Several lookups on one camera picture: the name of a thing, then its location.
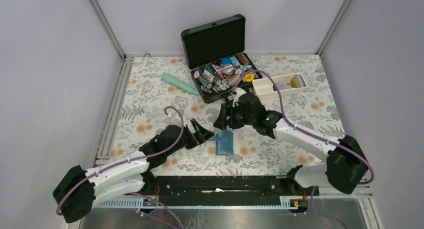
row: case lid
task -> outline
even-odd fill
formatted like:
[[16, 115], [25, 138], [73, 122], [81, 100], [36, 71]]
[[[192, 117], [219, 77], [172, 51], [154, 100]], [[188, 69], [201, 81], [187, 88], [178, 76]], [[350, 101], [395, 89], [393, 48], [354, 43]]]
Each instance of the case lid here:
[[188, 68], [194, 69], [245, 50], [246, 18], [235, 16], [181, 32]]

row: white plastic container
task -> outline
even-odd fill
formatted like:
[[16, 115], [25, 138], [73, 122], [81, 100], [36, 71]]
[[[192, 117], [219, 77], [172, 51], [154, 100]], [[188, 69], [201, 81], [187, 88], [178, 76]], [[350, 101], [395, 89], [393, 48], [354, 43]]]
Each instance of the white plastic container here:
[[[308, 87], [304, 76], [301, 73], [293, 73], [289, 75], [272, 76], [272, 80], [278, 85], [281, 96], [289, 96], [303, 92]], [[291, 85], [285, 85], [286, 88], [281, 89], [279, 84], [283, 82], [291, 82]], [[252, 81], [253, 93], [260, 99], [278, 98], [278, 93], [274, 90], [273, 83], [267, 78], [255, 79]]]

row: yellow round object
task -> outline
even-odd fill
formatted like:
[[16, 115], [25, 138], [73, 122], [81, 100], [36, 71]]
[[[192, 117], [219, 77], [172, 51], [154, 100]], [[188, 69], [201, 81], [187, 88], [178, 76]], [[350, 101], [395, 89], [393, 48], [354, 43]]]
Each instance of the yellow round object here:
[[253, 81], [253, 79], [255, 79], [255, 76], [252, 73], [246, 74], [244, 76], [244, 81], [250, 83], [251, 81]]

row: gray wall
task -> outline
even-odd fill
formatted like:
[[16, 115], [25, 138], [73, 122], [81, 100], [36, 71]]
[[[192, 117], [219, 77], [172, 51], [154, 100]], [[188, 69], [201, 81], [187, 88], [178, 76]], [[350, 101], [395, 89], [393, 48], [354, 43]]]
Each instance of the gray wall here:
[[183, 54], [180, 33], [246, 17], [247, 52], [315, 52], [343, 0], [98, 0], [123, 50]]
[[0, 228], [61, 228], [52, 192], [89, 166], [120, 60], [87, 0], [0, 12]]
[[385, 229], [424, 224], [423, 15], [423, 0], [353, 0], [321, 58]]

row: floral tablecloth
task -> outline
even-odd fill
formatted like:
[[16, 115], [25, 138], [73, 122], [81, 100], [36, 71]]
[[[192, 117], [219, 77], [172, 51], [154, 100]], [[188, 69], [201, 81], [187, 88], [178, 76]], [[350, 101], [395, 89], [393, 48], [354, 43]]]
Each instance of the floral tablecloth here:
[[[286, 115], [322, 134], [344, 136], [319, 56], [260, 55], [250, 58], [258, 69], [270, 76], [302, 73], [309, 87], [303, 93], [283, 98]], [[111, 161], [131, 155], [169, 125], [170, 119], [164, 114], [164, 107], [168, 105], [184, 112], [184, 123], [195, 118], [213, 131], [212, 124], [222, 101], [205, 104], [200, 96], [161, 80], [162, 73], [169, 73], [195, 88], [189, 72], [184, 57], [135, 58], [109, 155]], [[277, 98], [262, 103], [268, 110], [280, 110]], [[251, 126], [233, 132], [234, 154], [231, 156], [215, 155], [215, 142], [208, 141], [191, 150], [177, 151], [152, 172], [157, 176], [284, 175], [299, 164], [321, 163], [312, 154], [288, 142], [258, 134]]]

